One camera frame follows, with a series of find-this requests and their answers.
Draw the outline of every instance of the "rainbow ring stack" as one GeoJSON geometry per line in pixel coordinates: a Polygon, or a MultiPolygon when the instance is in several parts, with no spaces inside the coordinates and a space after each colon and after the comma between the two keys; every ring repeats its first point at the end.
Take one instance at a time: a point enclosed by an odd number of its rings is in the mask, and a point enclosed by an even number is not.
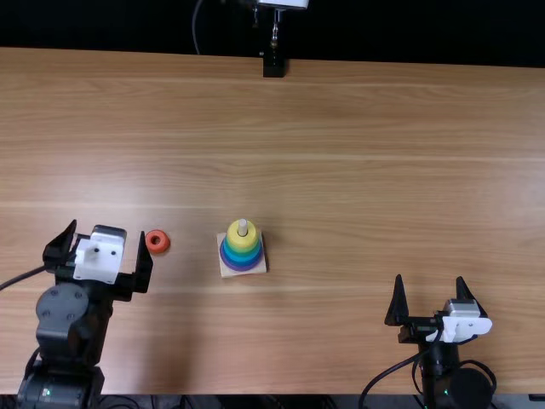
{"type": "Polygon", "coordinates": [[[222,277],[267,272],[263,240],[254,223],[239,219],[217,241],[222,277]]]}

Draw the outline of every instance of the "white bracket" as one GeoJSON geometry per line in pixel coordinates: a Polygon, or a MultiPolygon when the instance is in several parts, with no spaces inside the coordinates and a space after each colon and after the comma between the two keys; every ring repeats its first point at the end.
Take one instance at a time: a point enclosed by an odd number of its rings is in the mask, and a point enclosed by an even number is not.
{"type": "Polygon", "coordinates": [[[123,260],[126,237],[124,230],[97,226],[89,239],[80,239],[74,261],[74,279],[115,283],[123,260]]]}
{"type": "MultiPolygon", "coordinates": [[[[443,335],[440,341],[444,343],[461,343],[475,335],[484,335],[492,328],[492,321],[480,317],[443,317],[443,335]]],[[[437,336],[437,331],[426,337],[426,341],[432,342],[437,336]]]]}

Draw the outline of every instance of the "wooden base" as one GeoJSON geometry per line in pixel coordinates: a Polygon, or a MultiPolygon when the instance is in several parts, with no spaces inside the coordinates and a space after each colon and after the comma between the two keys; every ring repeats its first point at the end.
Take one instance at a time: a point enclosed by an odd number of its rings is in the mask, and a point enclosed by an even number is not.
{"type": "MultiPolygon", "coordinates": [[[[218,258],[220,259],[220,273],[222,278],[226,277],[233,277],[235,275],[244,275],[244,274],[258,274],[258,273],[266,273],[267,272],[267,262],[265,261],[265,248],[263,248],[263,253],[261,254],[261,259],[257,263],[257,265],[250,270],[246,271],[236,271],[231,268],[229,268],[223,260],[221,260],[220,255],[220,246],[223,242],[223,239],[225,238],[225,233],[218,233],[216,238],[218,240],[218,258]]],[[[259,240],[261,243],[263,243],[263,239],[261,237],[261,233],[259,234],[259,240]]]]}

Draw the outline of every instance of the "black background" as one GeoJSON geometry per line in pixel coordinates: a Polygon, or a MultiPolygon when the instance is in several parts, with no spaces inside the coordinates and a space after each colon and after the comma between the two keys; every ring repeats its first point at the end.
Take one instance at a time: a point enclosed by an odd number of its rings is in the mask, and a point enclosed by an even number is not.
{"type": "MultiPolygon", "coordinates": [[[[195,0],[3,0],[0,45],[193,54],[195,0]]],[[[272,16],[204,0],[203,54],[258,55],[272,16]]],[[[310,0],[284,13],[291,58],[545,66],[545,2],[310,0]]]]}

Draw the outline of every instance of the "purple ring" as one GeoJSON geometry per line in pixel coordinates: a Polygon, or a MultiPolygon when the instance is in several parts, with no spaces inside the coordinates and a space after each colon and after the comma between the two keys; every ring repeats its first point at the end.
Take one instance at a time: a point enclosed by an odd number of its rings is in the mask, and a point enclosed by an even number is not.
{"type": "Polygon", "coordinates": [[[227,257],[226,257],[226,254],[225,254],[225,251],[223,250],[223,246],[221,245],[220,246],[220,256],[221,256],[221,260],[225,263],[226,266],[228,266],[231,270],[234,270],[234,271],[248,271],[248,270],[251,270],[252,268],[254,268],[257,264],[259,264],[259,262],[261,261],[261,256],[263,254],[263,246],[261,247],[261,249],[259,250],[259,257],[257,257],[257,259],[255,260],[255,262],[251,263],[250,265],[248,266],[243,266],[243,267],[240,267],[240,266],[237,266],[231,262],[228,261],[227,257]]]}

